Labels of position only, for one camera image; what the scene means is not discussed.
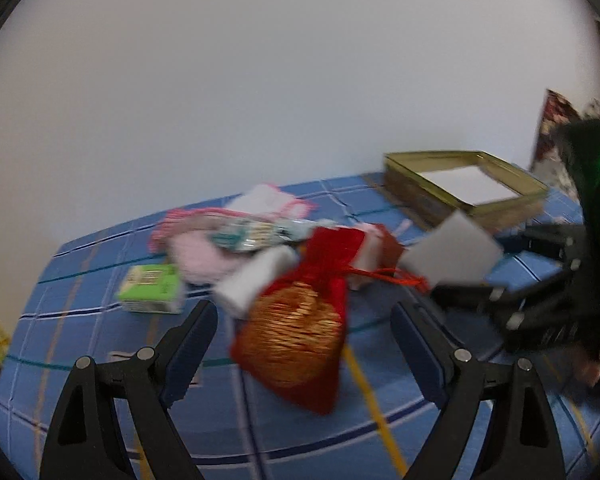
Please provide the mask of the right hand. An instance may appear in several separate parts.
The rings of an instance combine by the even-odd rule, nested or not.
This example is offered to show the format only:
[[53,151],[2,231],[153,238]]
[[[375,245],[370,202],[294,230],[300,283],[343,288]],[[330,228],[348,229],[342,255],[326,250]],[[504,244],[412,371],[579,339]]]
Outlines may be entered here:
[[594,358],[581,346],[569,350],[572,374],[583,385],[586,385],[593,396],[600,396],[600,350]]

